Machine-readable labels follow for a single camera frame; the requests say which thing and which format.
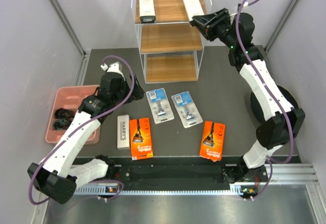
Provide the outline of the white Harry's logo box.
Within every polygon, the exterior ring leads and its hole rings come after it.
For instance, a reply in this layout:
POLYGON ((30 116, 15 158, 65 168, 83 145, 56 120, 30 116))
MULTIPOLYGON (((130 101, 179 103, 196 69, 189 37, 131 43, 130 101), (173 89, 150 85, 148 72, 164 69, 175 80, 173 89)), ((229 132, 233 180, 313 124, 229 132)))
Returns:
POLYGON ((117 117, 117 149, 130 149, 129 115, 117 117))

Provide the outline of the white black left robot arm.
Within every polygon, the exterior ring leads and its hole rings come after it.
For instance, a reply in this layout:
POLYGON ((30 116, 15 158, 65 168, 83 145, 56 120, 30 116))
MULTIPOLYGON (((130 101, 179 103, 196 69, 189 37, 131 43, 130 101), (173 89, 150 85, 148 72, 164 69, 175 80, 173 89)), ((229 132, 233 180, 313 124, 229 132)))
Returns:
POLYGON ((73 167, 75 158, 108 115, 120 106, 144 97, 137 77, 130 76, 129 85, 119 69, 107 68, 95 93, 86 97, 57 145, 40 162, 31 163, 27 173, 30 177, 29 199, 34 205, 32 190, 36 189, 59 204, 68 202, 75 191, 97 179, 111 181, 116 170, 114 162, 99 155, 91 161, 73 167))

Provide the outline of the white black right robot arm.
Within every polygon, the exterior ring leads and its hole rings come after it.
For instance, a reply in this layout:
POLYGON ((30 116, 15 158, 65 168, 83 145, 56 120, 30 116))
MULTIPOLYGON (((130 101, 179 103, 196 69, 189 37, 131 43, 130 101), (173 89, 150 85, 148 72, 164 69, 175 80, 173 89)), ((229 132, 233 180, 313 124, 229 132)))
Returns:
POLYGON ((227 182, 250 181, 260 172, 273 153, 293 141, 305 119, 294 97, 271 77, 263 54, 252 42, 254 19, 248 13, 232 18, 227 9, 195 15, 190 21, 208 41, 219 39, 228 48, 230 65, 235 67, 251 88, 250 106, 260 123, 256 141, 236 164, 226 166, 227 182))

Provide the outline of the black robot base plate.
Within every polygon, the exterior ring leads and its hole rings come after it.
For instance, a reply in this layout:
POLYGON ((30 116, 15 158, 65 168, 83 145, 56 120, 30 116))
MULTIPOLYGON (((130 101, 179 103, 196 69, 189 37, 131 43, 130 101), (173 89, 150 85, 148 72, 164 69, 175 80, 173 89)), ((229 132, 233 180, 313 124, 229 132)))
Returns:
POLYGON ((200 157, 152 157, 132 160, 130 157, 108 157, 99 155, 98 159, 108 160, 119 170, 114 171, 119 179, 128 184, 167 184, 169 181, 200 181, 216 183, 235 183, 254 181, 258 177, 265 181, 264 166, 247 169, 242 159, 237 164, 211 162, 200 157))

